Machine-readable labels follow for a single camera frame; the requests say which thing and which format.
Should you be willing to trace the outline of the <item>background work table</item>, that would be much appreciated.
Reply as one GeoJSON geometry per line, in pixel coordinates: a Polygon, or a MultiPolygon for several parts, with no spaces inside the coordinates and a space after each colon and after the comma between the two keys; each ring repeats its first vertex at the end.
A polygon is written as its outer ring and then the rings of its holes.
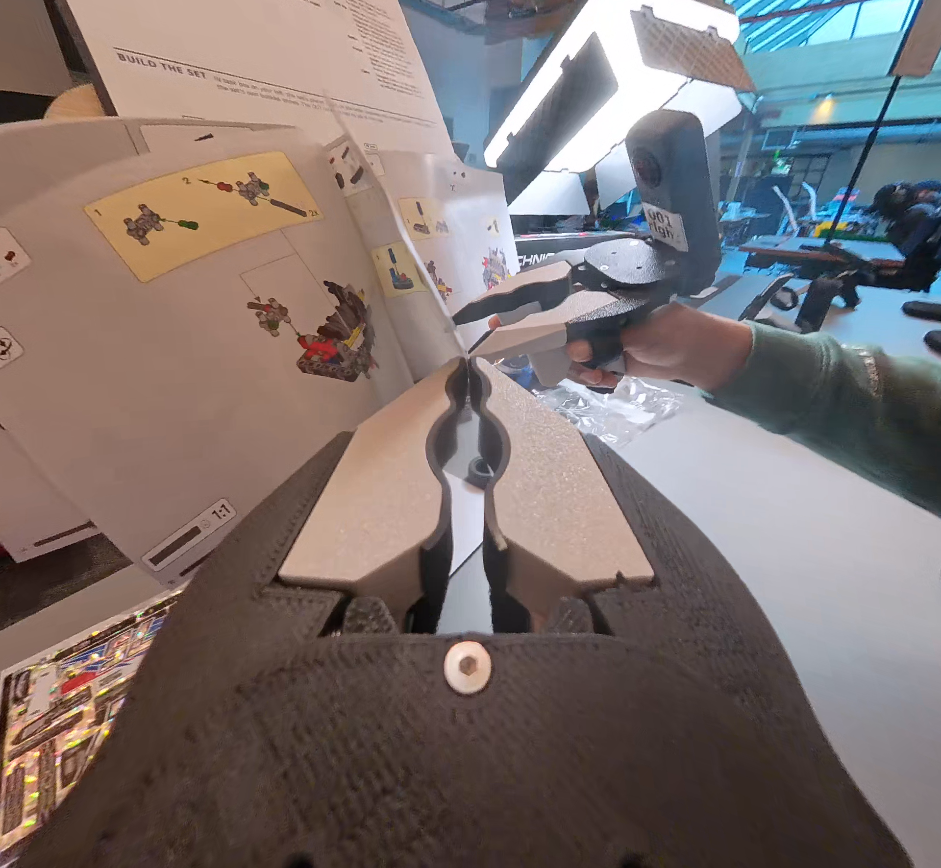
{"type": "Polygon", "coordinates": [[[886,241],[853,238],[837,239],[826,244],[824,239],[802,236],[755,236],[739,248],[747,254],[748,263],[781,263],[790,266],[831,265],[865,262],[880,270],[896,270],[905,257],[886,241]]]}

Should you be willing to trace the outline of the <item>white task instruction sheet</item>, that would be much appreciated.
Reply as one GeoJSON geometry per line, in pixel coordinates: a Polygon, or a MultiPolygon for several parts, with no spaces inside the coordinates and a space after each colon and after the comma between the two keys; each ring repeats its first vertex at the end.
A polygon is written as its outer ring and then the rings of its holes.
{"type": "Polygon", "coordinates": [[[293,125],[450,155],[398,0],[60,0],[122,117],[293,125]]]}

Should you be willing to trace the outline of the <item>person's right hand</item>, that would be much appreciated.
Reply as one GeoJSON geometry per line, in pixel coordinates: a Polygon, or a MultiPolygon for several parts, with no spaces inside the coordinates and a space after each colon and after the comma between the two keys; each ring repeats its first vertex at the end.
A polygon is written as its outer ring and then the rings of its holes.
{"type": "Polygon", "coordinates": [[[590,368],[592,344],[567,345],[569,377],[591,387],[615,387],[620,377],[680,382],[713,394],[744,369],[754,345],[752,327],[671,303],[620,332],[624,371],[590,368]]]}

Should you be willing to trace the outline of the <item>person's right forearm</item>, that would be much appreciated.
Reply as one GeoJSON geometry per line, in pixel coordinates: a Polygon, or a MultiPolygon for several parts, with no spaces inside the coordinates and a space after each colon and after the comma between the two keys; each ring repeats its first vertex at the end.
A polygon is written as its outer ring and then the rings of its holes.
{"type": "Polygon", "coordinates": [[[752,348],[707,400],[938,516],[940,365],[749,322],[752,348]]]}

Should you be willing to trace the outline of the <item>white studio light panel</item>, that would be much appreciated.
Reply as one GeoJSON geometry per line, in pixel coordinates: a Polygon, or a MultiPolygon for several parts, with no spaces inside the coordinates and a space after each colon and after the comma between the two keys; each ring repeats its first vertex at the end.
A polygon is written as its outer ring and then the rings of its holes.
{"type": "Polygon", "coordinates": [[[698,118],[711,137],[757,87],[737,50],[740,18],[702,0],[584,0],[542,51],[485,144],[513,215],[563,212],[562,179],[625,144],[646,115],[698,118]]]}

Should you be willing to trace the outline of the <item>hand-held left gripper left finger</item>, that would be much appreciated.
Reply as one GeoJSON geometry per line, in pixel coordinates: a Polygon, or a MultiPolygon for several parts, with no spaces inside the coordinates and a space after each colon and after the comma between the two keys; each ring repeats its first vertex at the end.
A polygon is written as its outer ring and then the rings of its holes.
{"type": "Polygon", "coordinates": [[[469,366],[455,358],[359,425],[278,571],[281,582],[379,598],[400,629],[437,629],[453,557],[443,464],[469,366]]]}

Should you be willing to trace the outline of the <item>lego instruction booklet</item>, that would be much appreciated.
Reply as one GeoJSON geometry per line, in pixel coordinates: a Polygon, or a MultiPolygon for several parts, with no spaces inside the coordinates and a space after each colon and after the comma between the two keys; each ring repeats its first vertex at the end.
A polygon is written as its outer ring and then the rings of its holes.
{"type": "Polygon", "coordinates": [[[2,430],[176,587],[518,269],[499,174],[299,127],[2,125],[2,430]]]}

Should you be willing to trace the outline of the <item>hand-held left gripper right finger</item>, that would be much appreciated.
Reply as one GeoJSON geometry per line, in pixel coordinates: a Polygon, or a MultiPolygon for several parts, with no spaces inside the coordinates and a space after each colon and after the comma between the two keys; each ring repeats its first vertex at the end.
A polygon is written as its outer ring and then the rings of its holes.
{"type": "Polygon", "coordinates": [[[490,472],[483,563],[495,632],[539,632],[563,600],[644,590],[655,571],[585,438],[482,358],[470,361],[490,472]]]}

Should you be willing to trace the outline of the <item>clear plastic bag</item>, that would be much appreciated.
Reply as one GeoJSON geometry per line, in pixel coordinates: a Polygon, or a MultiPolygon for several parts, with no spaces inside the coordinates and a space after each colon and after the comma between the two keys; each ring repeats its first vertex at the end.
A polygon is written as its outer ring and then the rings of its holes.
{"type": "Polygon", "coordinates": [[[581,435],[594,436],[615,449],[673,417],[683,404],[682,395],[636,377],[620,379],[614,389],[591,389],[563,380],[552,387],[534,386],[530,392],[581,435]]]}

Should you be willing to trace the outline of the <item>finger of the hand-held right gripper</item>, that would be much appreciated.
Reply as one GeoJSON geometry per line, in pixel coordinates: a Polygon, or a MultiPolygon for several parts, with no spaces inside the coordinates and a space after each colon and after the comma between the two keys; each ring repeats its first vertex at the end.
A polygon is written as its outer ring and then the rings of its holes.
{"type": "Polygon", "coordinates": [[[496,365],[525,356],[541,386],[558,386],[569,376],[572,358],[568,345],[587,338],[580,327],[589,313],[590,291],[576,291],[558,307],[499,326],[470,350],[470,357],[496,365]]]}
{"type": "Polygon", "coordinates": [[[483,321],[532,304],[547,311],[558,307],[573,292],[572,265],[543,264],[521,271],[487,290],[453,313],[456,326],[483,321]]]}

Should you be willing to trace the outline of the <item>holographic sticker sheet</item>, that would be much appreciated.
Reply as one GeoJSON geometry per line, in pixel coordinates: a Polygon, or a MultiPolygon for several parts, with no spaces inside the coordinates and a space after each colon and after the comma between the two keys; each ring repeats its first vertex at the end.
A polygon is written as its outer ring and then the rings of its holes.
{"type": "Polygon", "coordinates": [[[2,674],[1,865],[14,866],[114,729],[182,590],[22,660],[2,674]]]}

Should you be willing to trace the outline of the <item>black lego set box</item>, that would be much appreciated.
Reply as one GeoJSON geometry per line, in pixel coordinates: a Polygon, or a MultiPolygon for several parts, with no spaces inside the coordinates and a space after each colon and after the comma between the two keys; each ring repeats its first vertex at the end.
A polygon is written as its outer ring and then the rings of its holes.
{"type": "Polygon", "coordinates": [[[579,263],[593,245],[615,234],[590,216],[512,216],[520,270],[550,263],[579,263]]]}

